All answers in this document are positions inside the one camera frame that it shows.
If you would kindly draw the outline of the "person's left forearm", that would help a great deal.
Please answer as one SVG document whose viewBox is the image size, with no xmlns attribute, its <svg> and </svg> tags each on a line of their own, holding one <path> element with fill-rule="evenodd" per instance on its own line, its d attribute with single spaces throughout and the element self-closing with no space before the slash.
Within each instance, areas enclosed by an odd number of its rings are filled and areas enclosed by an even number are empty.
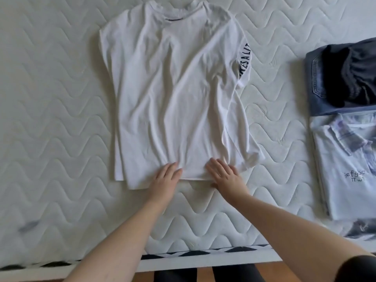
<svg viewBox="0 0 376 282">
<path fill-rule="evenodd" d="M 169 200 L 148 199 L 97 245 L 63 282 L 131 282 L 157 219 Z"/>
</svg>

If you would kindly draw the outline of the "person's right forearm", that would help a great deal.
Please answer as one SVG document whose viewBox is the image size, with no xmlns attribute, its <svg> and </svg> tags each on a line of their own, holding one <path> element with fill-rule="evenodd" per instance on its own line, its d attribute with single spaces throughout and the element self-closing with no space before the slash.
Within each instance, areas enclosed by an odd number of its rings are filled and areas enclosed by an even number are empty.
<svg viewBox="0 0 376 282">
<path fill-rule="evenodd" d="M 261 232 L 302 282 L 334 282 L 345 261 L 373 255 L 325 227 L 251 195 L 234 208 Z"/>
</svg>

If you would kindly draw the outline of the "folded white polo shirt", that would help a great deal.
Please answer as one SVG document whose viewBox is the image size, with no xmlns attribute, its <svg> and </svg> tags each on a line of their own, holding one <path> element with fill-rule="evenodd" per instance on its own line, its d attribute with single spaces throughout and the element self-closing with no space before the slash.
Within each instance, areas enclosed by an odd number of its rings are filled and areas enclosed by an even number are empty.
<svg viewBox="0 0 376 282">
<path fill-rule="evenodd" d="M 318 180 L 331 219 L 376 218 L 376 110 L 310 118 Z"/>
</svg>

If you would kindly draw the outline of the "grey patterned folded garment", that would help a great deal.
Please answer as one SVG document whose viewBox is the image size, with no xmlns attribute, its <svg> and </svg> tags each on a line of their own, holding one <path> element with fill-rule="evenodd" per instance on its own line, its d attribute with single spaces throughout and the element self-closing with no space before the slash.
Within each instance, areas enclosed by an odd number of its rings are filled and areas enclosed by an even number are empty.
<svg viewBox="0 0 376 282">
<path fill-rule="evenodd" d="M 364 241 L 376 240 L 376 218 L 358 219 L 344 237 Z"/>
</svg>

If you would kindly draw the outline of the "folded black garment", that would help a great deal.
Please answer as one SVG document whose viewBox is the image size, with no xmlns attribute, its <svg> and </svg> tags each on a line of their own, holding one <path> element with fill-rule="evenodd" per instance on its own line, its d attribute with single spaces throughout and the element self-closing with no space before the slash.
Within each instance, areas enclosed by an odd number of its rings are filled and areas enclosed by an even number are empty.
<svg viewBox="0 0 376 282">
<path fill-rule="evenodd" d="M 322 52 L 323 86 L 330 104 L 376 104 L 376 37 L 328 45 Z"/>
</svg>

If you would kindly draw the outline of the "folded blue jeans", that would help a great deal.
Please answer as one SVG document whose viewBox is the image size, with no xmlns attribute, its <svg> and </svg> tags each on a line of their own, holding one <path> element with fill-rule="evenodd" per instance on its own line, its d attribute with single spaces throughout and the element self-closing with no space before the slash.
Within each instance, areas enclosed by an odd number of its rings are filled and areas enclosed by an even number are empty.
<svg viewBox="0 0 376 282">
<path fill-rule="evenodd" d="M 307 53 L 304 60 L 306 87 L 311 117 L 376 110 L 376 104 L 370 106 L 358 106 L 352 103 L 346 103 L 343 108 L 337 108 L 329 103 L 326 97 L 326 90 L 323 86 L 322 52 L 326 46 Z"/>
</svg>

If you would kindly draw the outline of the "white t-shirt with sleeve print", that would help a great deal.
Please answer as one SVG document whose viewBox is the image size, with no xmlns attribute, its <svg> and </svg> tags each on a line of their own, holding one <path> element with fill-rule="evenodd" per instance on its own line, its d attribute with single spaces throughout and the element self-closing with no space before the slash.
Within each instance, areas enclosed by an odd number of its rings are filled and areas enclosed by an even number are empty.
<svg viewBox="0 0 376 282">
<path fill-rule="evenodd" d="M 114 179 L 145 189 L 168 163 L 183 180 L 209 180 L 210 158 L 239 172 L 264 154 L 249 132 L 238 92 L 252 51 L 237 19 L 193 0 L 185 8 L 148 1 L 99 30 L 115 94 Z"/>
</svg>

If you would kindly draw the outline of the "white quilted mattress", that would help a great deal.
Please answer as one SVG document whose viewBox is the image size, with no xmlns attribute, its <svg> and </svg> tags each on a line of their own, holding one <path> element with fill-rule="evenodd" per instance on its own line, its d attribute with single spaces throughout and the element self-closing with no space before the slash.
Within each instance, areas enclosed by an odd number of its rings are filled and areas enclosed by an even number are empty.
<svg viewBox="0 0 376 282">
<path fill-rule="evenodd" d="M 0 281 L 66 276 L 142 204 L 145 190 L 111 178 L 114 93 L 98 32 L 147 1 L 0 0 Z M 253 52 L 238 94 L 266 159 L 243 174 L 251 193 L 345 236 L 353 222 L 321 204 L 303 59 L 376 36 L 376 0 L 208 2 L 238 19 Z"/>
</svg>

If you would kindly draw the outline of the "black leggings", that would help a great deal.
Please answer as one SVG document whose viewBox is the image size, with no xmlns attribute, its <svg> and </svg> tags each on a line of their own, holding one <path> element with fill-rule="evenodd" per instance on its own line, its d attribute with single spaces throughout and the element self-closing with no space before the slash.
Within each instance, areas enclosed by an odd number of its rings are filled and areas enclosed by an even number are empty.
<svg viewBox="0 0 376 282">
<path fill-rule="evenodd" d="M 266 282 L 254 264 L 212 267 L 215 282 Z M 197 268 L 159 270 L 153 282 L 197 282 Z"/>
</svg>

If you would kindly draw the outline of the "black shirt sleeve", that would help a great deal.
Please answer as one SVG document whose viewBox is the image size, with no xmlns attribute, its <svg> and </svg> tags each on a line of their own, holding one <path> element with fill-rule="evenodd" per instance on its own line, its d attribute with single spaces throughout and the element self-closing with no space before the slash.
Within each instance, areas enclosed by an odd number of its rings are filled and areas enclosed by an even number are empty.
<svg viewBox="0 0 376 282">
<path fill-rule="evenodd" d="M 376 282 L 376 256 L 361 255 L 345 261 L 334 282 Z"/>
</svg>

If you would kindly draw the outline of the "person's right hand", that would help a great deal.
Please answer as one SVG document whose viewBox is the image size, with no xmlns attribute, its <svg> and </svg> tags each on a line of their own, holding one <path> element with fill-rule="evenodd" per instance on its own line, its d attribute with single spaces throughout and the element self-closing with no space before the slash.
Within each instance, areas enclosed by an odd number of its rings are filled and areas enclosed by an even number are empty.
<svg viewBox="0 0 376 282">
<path fill-rule="evenodd" d="M 228 165 L 221 159 L 210 158 L 205 167 L 213 181 L 219 184 L 218 192 L 230 205 L 235 206 L 242 198 L 250 195 L 246 184 L 234 166 Z"/>
</svg>

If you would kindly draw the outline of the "person's left hand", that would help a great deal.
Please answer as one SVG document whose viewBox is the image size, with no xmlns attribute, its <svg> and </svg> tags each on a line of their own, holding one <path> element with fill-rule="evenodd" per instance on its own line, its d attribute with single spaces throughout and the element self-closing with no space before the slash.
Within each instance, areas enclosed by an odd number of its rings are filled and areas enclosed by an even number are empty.
<svg viewBox="0 0 376 282">
<path fill-rule="evenodd" d="M 160 185 L 155 182 L 155 176 L 148 188 L 148 203 L 157 205 L 160 209 L 167 208 L 172 200 L 176 185 Z"/>
</svg>

